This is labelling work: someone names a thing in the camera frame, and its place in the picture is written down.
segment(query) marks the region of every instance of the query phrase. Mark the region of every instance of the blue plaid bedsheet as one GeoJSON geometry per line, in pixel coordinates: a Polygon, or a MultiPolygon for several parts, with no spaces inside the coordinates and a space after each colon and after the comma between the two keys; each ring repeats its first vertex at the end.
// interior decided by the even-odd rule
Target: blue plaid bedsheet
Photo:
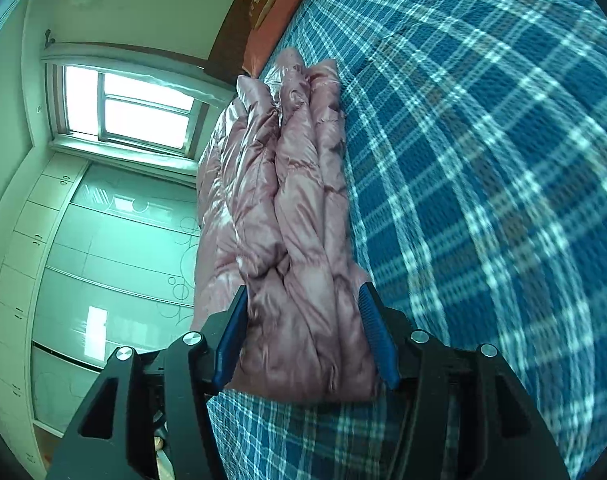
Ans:
{"type": "MultiPolygon", "coordinates": [[[[304,0],[286,46],[338,60],[353,246],[385,303],[446,344],[499,347],[580,477],[607,444],[597,4],[304,0]]],[[[392,396],[209,407],[231,479],[384,478],[401,417],[392,396]]]]}

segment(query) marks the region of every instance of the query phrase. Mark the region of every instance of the white wall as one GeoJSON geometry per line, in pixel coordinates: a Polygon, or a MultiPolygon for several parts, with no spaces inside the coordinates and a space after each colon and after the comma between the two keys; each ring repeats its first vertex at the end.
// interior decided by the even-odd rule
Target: white wall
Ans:
{"type": "Polygon", "coordinates": [[[0,199],[31,147],[21,83],[21,44],[27,0],[0,32],[0,199]]]}
{"type": "Polygon", "coordinates": [[[233,0],[42,0],[57,41],[125,43],[206,59],[233,0]]]}

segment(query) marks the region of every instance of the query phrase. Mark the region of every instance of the headboard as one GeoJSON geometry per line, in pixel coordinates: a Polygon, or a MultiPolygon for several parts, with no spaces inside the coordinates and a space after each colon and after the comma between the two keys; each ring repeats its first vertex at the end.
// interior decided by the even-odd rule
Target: headboard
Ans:
{"type": "Polygon", "coordinates": [[[252,0],[234,0],[223,20],[205,64],[205,73],[237,84],[237,76],[243,74],[243,54],[250,34],[248,11],[252,0]]]}

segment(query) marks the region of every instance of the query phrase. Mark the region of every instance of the window frame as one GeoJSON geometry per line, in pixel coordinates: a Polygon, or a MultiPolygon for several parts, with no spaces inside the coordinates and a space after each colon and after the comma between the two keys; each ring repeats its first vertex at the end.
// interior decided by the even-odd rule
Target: window frame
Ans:
{"type": "Polygon", "coordinates": [[[45,86],[47,96],[48,118],[50,121],[50,130],[54,136],[55,133],[77,137],[79,139],[90,142],[101,142],[112,144],[119,147],[132,148],[135,150],[143,150],[150,153],[158,153],[161,155],[181,156],[183,158],[193,159],[196,154],[196,147],[199,138],[202,134],[203,123],[208,113],[210,105],[202,102],[196,97],[193,98],[192,107],[190,110],[175,108],[168,105],[149,102],[136,98],[107,94],[105,88],[106,73],[112,73],[109,70],[101,70],[94,66],[84,66],[82,64],[51,64],[46,63],[45,67],[45,86]],[[96,95],[96,114],[98,123],[98,135],[84,134],[70,129],[70,124],[67,117],[66,103],[66,67],[76,66],[79,68],[87,68],[96,70],[98,73],[97,79],[97,95],[96,95]],[[150,142],[147,140],[134,139],[132,137],[120,136],[112,134],[106,130],[106,101],[115,100],[126,102],[139,106],[145,106],[157,110],[171,112],[177,115],[188,117],[186,127],[186,137],[182,148],[172,148],[165,144],[150,142]]]}

